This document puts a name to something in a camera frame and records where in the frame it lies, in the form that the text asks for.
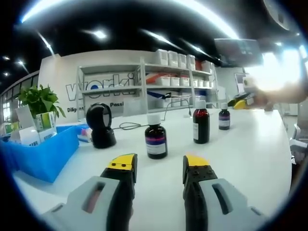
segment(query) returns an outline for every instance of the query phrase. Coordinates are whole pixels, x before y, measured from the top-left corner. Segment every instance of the window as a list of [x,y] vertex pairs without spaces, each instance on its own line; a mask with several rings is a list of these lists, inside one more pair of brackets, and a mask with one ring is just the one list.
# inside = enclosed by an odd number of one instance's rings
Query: window
[[13,97],[19,95],[19,92],[20,92],[20,83],[17,84],[15,87],[13,87]]
[[12,93],[13,93],[13,88],[11,88],[11,89],[8,90],[8,93],[7,93],[7,94],[8,94],[8,96],[7,96],[7,99],[8,99],[8,100],[11,99]]
[[4,117],[4,122],[10,122],[11,121],[10,102],[3,104],[3,117]]
[[32,86],[37,87],[38,86],[38,81],[39,81],[39,75],[34,76],[32,80]]
[[28,78],[28,79],[24,80],[21,83],[21,87],[22,88],[30,88],[31,87],[31,78]]

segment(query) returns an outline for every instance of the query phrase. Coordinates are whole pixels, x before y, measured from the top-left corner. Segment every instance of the green and white box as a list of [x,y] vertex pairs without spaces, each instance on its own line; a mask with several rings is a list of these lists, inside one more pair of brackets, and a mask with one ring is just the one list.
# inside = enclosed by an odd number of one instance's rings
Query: green and white box
[[46,112],[37,115],[37,129],[44,130],[54,128],[56,126],[53,112]]

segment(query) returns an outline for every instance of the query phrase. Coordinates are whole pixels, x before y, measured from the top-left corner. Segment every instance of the blue plastic bin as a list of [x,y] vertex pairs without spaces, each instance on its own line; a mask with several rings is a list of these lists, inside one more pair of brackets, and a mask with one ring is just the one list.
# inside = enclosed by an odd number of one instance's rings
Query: blue plastic bin
[[79,146],[75,126],[57,127],[57,132],[57,135],[35,147],[6,143],[6,151],[14,157],[16,168],[53,183]]
[[10,144],[8,142],[0,141],[0,149],[7,169],[10,171],[18,171],[19,167],[15,161],[14,155],[11,152]]

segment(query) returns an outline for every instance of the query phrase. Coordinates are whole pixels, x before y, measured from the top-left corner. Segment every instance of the potted plant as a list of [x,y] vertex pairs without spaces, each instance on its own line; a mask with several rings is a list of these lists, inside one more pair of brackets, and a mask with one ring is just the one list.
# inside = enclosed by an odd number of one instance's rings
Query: potted plant
[[22,102],[22,106],[29,105],[32,117],[35,119],[36,115],[46,112],[54,112],[59,118],[59,111],[63,117],[66,117],[61,107],[55,106],[58,102],[58,97],[50,87],[40,89],[37,87],[21,88],[18,99]]

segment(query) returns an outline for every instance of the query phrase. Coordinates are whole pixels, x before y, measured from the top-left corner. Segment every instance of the ceiling light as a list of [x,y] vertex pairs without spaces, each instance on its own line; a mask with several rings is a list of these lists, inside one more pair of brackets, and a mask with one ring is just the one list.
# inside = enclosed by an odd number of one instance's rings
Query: ceiling light
[[159,40],[161,42],[165,42],[165,43],[167,43],[167,44],[169,44],[169,45],[171,45],[171,46],[173,46],[173,47],[175,47],[175,48],[177,48],[179,50],[183,50],[182,48],[180,48],[177,45],[173,44],[172,42],[170,42],[168,39],[166,39],[165,37],[163,37],[161,35],[155,34],[155,33],[151,32],[151,31],[148,31],[148,30],[142,30],[142,31],[144,33],[146,33],[147,35],[152,36],[153,38],[155,38],[155,39],[157,39],[157,40]]
[[27,68],[25,67],[25,63],[21,60],[18,60],[17,63],[23,67],[23,69],[29,74],[29,71],[27,70]]
[[36,5],[34,5],[22,18],[21,22],[25,22],[33,15],[40,13],[41,11],[59,4],[61,2],[68,1],[68,0],[41,0]]
[[224,22],[218,15],[216,15],[210,9],[205,7],[203,4],[200,4],[194,0],[172,0],[172,1],[182,4],[183,6],[197,12],[202,17],[206,18],[208,21],[214,24],[218,29],[220,29],[231,39],[232,38],[239,39],[239,36],[236,34],[236,32],[226,22]]
[[43,42],[45,43],[46,47],[49,49],[50,53],[52,55],[54,55],[54,52],[51,48],[51,45],[47,42],[47,40],[38,32],[39,37],[43,40]]
[[194,49],[195,51],[199,52],[199,53],[202,53],[208,57],[211,57],[210,55],[208,55],[207,53],[205,53],[201,48],[199,47],[196,47],[194,45],[192,45],[191,43],[185,41],[184,39],[180,38],[180,40],[182,40],[187,46],[189,46],[190,48]]
[[107,37],[106,34],[104,34],[101,30],[93,32],[93,34],[98,38],[98,39],[104,39]]

